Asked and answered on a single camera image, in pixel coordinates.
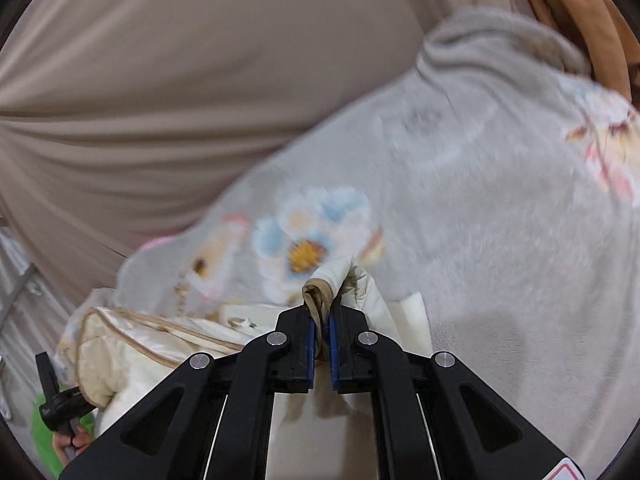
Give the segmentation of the person's left hand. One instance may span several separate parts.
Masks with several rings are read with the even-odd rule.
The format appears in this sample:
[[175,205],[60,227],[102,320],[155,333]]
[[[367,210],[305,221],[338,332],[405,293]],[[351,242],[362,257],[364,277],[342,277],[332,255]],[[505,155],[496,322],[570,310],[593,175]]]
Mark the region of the person's left hand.
[[92,442],[93,436],[81,424],[76,426],[73,437],[59,432],[52,434],[52,448],[64,467],[77,455],[85,452]]

